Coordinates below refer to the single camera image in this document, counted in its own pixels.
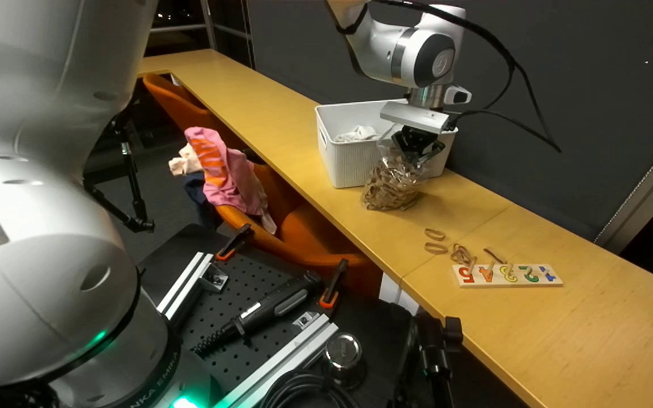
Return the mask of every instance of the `wire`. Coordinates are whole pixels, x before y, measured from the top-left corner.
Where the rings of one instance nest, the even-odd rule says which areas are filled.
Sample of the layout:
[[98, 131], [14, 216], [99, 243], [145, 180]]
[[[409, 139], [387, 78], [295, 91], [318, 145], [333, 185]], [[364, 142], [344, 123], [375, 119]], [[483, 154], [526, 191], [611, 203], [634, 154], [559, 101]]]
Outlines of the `wire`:
[[259, 408], [286, 408], [303, 396], [327, 399], [335, 408], [356, 408], [356, 401], [330, 378], [307, 371], [288, 371], [268, 390]]
[[[473, 111], [463, 111], [463, 112], [458, 112], [455, 119], [454, 119], [454, 124], [455, 124], [459, 118], [464, 118], [464, 116], [490, 112], [490, 116], [502, 118], [502, 119], [520, 127], [520, 129], [528, 131], [531, 135], [536, 135], [541, 142], [550, 145], [555, 152], [561, 152], [559, 145], [555, 142], [555, 139], [553, 139], [550, 131], [549, 131], [545, 118], [544, 118], [544, 112], [541, 112], [541, 109], [540, 109], [540, 101], [536, 101], [536, 94], [535, 94], [535, 91], [532, 91], [532, 84], [531, 84], [531, 76], [528, 76], [526, 68], [513, 57], [513, 52], [509, 52], [492, 31], [486, 31], [484, 26], [480, 26], [480, 24], [475, 24], [475, 23], [472, 23], [472, 20], [464, 20], [464, 17], [458, 17], [458, 15], [446, 14], [446, 10], [442, 10], [442, 9], [434, 9], [434, 6], [431, 6], [431, 4], [421, 4], [421, 1], [412, 1], [412, 0], [375, 0], [375, 1], [383, 1], [383, 4], [390, 4], [390, 6], [401, 6], [401, 9], [416, 9], [416, 10], [424, 10], [424, 14], [432, 14], [432, 15], [442, 17], [442, 20], [448, 20], [448, 23], [454, 23], [454, 24], [459, 24], [459, 26], [479, 34], [480, 39], [484, 39], [484, 40], [505, 58], [505, 63], [507, 63], [507, 76], [505, 76], [500, 91], [499, 91], [483, 109], [473, 109]], [[494, 107], [494, 105], [507, 92], [507, 88], [509, 88], [509, 84], [513, 84], [513, 76], [514, 76], [514, 71], [517, 71], [517, 73], [524, 76], [524, 82], [526, 82], [526, 91], [528, 91], [532, 111], [535, 111], [535, 116], [536, 116], [544, 133], [526, 127], [524, 123], [518, 123], [518, 119], [514, 119], [514, 118], [507, 118], [507, 116], [502, 116], [502, 112], [490, 111], [490, 107]]]

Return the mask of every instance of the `white container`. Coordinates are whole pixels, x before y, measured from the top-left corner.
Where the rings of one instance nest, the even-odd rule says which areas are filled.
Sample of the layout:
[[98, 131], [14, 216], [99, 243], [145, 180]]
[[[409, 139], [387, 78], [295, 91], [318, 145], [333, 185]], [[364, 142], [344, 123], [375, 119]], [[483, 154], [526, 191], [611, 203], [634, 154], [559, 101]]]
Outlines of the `white container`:
[[356, 127], [374, 127], [375, 135], [387, 133], [394, 123], [378, 118], [384, 101], [406, 100], [370, 100], [348, 105], [320, 105], [318, 116], [318, 139], [321, 161], [329, 171], [333, 188], [363, 185], [378, 161], [375, 140], [363, 142], [339, 142], [335, 135], [348, 133]]

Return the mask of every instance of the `wall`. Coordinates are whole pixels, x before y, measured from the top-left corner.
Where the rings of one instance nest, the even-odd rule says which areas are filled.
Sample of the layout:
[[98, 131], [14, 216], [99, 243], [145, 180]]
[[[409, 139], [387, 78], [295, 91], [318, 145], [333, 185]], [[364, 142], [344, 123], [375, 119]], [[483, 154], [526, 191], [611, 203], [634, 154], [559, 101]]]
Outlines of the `wall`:
[[[321, 0], [248, 1], [255, 68], [318, 101], [398, 94], [358, 76]], [[653, 163], [653, 0], [472, 0], [469, 20], [492, 29], [524, 63], [561, 154], [492, 116], [459, 124], [451, 168], [593, 237]], [[455, 82], [475, 107], [505, 68], [473, 34]], [[497, 105], [536, 124], [514, 78]]]

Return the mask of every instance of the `wooden table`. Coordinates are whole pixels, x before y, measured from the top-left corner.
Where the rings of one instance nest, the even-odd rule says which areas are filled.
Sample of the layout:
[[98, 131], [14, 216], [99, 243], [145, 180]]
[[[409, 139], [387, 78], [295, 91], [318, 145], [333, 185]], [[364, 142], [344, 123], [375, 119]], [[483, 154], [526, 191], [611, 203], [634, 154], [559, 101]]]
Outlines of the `wooden table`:
[[[314, 101], [213, 52], [143, 60], [171, 73], [421, 309], [463, 319], [464, 347], [531, 406], [653, 408], [653, 273], [505, 196], [446, 171], [408, 211], [364, 211], [360, 188], [329, 185]], [[459, 288], [424, 229], [486, 261], [549, 262], [561, 288]]]

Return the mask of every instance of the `white bin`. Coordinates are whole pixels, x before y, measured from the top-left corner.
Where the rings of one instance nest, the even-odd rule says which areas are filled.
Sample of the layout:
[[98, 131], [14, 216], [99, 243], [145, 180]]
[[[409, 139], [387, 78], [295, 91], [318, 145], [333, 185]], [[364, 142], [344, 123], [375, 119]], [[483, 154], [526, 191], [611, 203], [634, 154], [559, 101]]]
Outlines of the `white bin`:
[[370, 100], [348, 105], [320, 105], [314, 109], [320, 152], [333, 188], [363, 185], [378, 161], [375, 140], [337, 142], [333, 135], [346, 133], [354, 127], [374, 127], [375, 135], [383, 135], [394, 124], [378, 118], [378, 111], [384, 107], [384, 101], [406, 105], [406, 100]]

